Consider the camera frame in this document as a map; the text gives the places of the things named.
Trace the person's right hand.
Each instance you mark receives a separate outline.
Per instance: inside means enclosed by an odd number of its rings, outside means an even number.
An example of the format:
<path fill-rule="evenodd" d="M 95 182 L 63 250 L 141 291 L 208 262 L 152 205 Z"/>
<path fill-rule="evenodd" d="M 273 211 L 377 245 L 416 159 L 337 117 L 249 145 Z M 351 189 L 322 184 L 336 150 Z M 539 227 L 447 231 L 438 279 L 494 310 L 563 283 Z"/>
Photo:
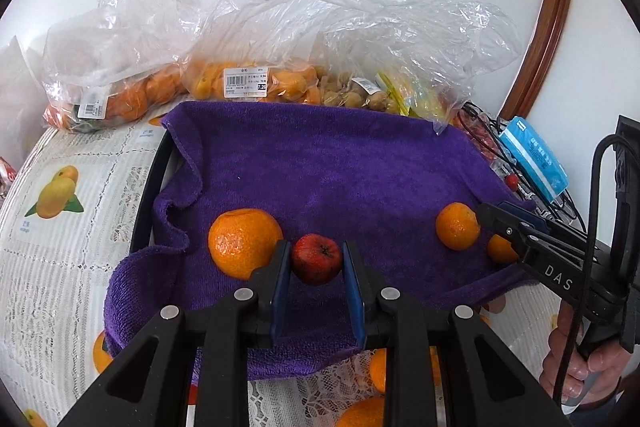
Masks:
<path fill-rule="evenodd" d="M 558 375 L 573 314 L 573 308 L 562 301 L 558 326 L 549 335 L 549 352 L 542 362 L 542 372 L 539 376 L 539 384 L 548 395 L 553 395 L 555 378 Z M 630 360 L 631 354 L 619 343 L 608 343 L 602 346 L 594 351 L 587 361 L 574 350 L 570 356 L 570 363 L 568 363 L 564 379 L 562 400 L 579 397 L 587 377 L 592 373 L 599 373 L 599 378 L 591 387 L 590 392 L 584 396 L 582 405 L 596 403 L 607 398 L 615 390 L 618 380 Z"/>

